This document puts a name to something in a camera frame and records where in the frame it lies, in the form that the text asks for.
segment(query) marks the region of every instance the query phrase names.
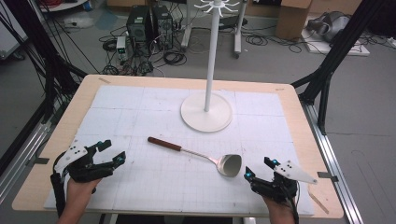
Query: stand pole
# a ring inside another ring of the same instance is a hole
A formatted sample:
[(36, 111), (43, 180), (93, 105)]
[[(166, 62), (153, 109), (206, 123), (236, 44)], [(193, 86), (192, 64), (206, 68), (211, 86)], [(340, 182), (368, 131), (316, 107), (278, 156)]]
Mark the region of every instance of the stand pole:
[(212, 30), (210, 35), (209, 62), (207, 67), (206, 97), (204, 109), (205, 112), (209, 111), (210, 97), (212, 95), (212, 81), (213, 73), (215, 71), (216, 49), (218, 46), (219, 19), (219, 11), (216, 9), (213, 10)]

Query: black cable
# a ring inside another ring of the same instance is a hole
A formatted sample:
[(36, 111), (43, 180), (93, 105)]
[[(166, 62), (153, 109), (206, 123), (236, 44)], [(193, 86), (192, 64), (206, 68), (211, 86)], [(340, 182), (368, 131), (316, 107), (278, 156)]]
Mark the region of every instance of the black cable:
[(291, 204), (291, 212), (293, 213), (294, 223), (299, 224), (300, 219), (299, 219), (297, 207), (296, 207), (296, 204), (294, 203), (293, 198), (291, 198), (291, 196), (289, 195), (285, 185), (281, 184), (280, 189), (286, 195), (286, 198), (288, 199), (289, 203)]
[(163, 60), (166, 64), (173, 65), (173, 66), (181, 66), (187, 61), (187, 57), (180, 52), (177, 51), (167, 51), (163, 55)]

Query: cardboard box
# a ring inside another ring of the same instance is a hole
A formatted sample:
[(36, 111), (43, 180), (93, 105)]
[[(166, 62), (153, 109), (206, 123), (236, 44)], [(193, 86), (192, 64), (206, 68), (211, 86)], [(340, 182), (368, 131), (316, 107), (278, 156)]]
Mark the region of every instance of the cardboard box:
[(308, 17), (311, 0), (282, 0), (276, 25), (276, 36), (298, 41)]
[(276, 36), (297, 41), (304, 28), (312, 0), (282, 0), (280, 7), (247, 3), (247, 15), (278, 17)]

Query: stand base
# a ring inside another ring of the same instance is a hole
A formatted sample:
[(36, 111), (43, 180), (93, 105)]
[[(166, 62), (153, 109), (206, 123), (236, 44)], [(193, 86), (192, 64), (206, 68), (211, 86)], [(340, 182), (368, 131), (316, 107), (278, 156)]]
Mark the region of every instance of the stand base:
[(191, 128), (214, 133), (226, 128), (233, 119), (233, 110), (222, 96), (212, 93), (210, 109), (205, 112), (205, 93), (189, 96), (181, 105), (181, 117)]

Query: human hand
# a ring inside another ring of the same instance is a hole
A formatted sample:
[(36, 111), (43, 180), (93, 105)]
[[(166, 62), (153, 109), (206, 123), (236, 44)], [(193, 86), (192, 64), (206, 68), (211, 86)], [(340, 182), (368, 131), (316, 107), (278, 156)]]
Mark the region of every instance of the human hand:
[(292, 209), (285, 203), (277, 203), (274, 200), (262, 196), (270, 213), (271, 224), (294, 224)]
[(96, 179), (87, 183), (78, 183), (73, 178), (70, 178), (67, 182), (66, 206), (57, 223), (78, 223), (91, 199), (93, 189), (96, 188), (101, 180)]

